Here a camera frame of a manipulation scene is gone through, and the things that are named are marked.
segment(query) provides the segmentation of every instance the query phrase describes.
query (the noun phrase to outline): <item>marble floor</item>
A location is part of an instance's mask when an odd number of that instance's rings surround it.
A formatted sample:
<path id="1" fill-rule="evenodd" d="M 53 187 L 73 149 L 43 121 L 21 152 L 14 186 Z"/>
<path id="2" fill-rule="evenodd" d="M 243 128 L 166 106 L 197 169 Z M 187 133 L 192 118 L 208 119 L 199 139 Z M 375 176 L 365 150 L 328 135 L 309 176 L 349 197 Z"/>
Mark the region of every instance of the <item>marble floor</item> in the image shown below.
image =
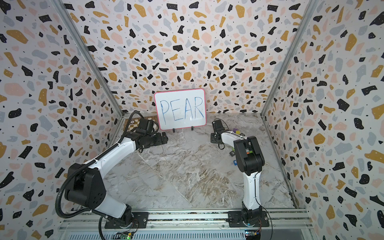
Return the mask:
<path id="1" fill-rule="evenodd" d="M 229 155 L 232 148 L 220 150 L 210 143 L 215 118 L 223 119 L 230 129 L 257 137 L 265 158 L 260 177 L 261 204 L 293 208 L 258 114 L 207 114 L 203 127 L 166 131 L 167 144 L 136 151 L 108 173 L 104 180 L 108 193 L 132 208 L 241 208 L 243 176 L 233 163 L 235 157 Z"/>

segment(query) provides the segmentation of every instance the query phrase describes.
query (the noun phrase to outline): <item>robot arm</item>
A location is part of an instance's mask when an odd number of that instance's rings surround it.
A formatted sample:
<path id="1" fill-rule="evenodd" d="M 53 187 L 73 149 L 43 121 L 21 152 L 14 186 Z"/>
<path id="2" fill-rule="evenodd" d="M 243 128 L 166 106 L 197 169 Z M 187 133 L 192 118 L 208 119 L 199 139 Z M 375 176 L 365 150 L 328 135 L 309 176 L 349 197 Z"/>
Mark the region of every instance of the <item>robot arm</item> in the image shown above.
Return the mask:
<path id="1" fill-rule="evenodd" d="M 56 197 L 55 209 L 57 215 L 62 218 L 70 218 L 84 211 L 91 211 L 109 220 L 113 220 L 116 226 L 127 227 L 132 222 L 131 207 L 113 199 L 107 194 L 103 179 L 106 174 L 122 159 L 135 150 L 143 150 L 151 146 L 166 144 L 168 137 L 166 133 L 157 133 L 153 120 L 140 119 L 137 128 L 127 131 L 127 127 L 134 114 L 128 120 L 124 133 L 117 143 L 105 150 L 99 156 L 84 164 L 73 164 L 68 169 L 68 178 L 60 188 Z M 65 214 L 61 210 L 61 198 L 80 204 L 85 208 L 73 214 Z"/>
<path id="2" fill-rule="evenodd" d="M 259 180 L 264 157 L 255 136 L 243 137 L 223 127 L 220 119 L 212 122 L 211 142 L 228 144 L 234 148 L 237 166 L 243 173 L 244 199 L 242 217 L 246 224 L 254 224 L 261 217 Z"/>

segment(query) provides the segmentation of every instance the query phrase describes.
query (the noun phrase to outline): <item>pink whiteboard frame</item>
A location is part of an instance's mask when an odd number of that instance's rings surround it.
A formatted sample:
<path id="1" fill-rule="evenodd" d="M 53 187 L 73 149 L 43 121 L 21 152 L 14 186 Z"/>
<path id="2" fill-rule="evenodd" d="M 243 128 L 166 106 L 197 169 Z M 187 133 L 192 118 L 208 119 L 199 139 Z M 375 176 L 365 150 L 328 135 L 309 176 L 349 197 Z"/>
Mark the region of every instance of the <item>pink whiteboard frame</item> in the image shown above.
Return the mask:
<path id="1" fill-rule="evenodd" d="M 204 89 L 202 89 L 202 88 L 194 88 L 194 89 L 185 89 L 185 90 L 173 90 L 173 91 L 156 92 L 155 95 L 154 95 L 155 102 L 156 102 L 156 94 L 157 94 L 157 93 L 180 92 L 180 91 L 190 91 L 190 90 L 198 90 L 198 89 L 201 89 L 201 90 L 204 91 L 205 124 L 204 124 L 204 125 L 200 125 L 200 126 L 193 126 L 193 127 L 202 127 L 202 126 L 205 126 L 205 125 L 207 124 L 207 103 L 206 103 L 206 101 L 205 101 L 205 90 L 204 90 Z M 157 119 L 159 119 L 159 112 L 157 111 L 157 105 L 156 105 L 156 113 L 157 113 Z M 171 129 L 167 129 L 167 130 L 163 130 L 163 129 L 161 129 L 160 123 L 159 123 L 159 128 L 160 128 L 160 130 L 162 130 L 162 131 L 171 130 Z M 180 127 L 180 128 L 175 128 L 175 129 L 182 129 L 182 128 L 190 128 L 190 127 Z"/>

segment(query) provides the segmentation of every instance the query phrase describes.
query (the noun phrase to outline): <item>terrazzo-patterned wall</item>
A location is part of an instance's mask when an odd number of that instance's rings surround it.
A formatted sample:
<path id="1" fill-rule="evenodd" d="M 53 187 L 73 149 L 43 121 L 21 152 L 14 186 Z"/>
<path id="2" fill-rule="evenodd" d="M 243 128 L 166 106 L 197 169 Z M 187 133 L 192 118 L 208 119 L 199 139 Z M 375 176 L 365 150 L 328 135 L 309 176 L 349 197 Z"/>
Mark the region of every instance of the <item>terrazzo-patterned wall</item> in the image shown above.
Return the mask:
<path id="1" fill-rule="evenodd" d="M 304 0 L 65 0 L 123 111 L 156 111 L 156 91 L 203 88 L 207 111 L 257 112 Z"/>
<path id="2" fill-rule="evenodd" d="M 319 239 L 384 239 L 383 23 L 383 1 L 319 1 L 267 109 Z"/>
<path id="3" fill-rule="evenodd" d="M 49 1 L 0 8 L 0 239 L 57 239 L 56 191 L 106 147 L 116 110 Z"/>

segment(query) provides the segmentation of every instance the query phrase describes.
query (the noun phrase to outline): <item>whiteboard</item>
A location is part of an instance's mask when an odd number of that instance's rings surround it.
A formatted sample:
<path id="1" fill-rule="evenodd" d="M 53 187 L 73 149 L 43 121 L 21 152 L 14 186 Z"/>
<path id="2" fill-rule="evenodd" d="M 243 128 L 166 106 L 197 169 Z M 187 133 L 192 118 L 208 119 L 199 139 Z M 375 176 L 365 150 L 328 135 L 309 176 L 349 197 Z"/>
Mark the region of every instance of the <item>whiteboard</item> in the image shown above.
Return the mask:
<path id="1" fill-rule="evenodd" d="M 207 123 L 204 89 L 155 93 L 161 130 L 199 127 Z"/>

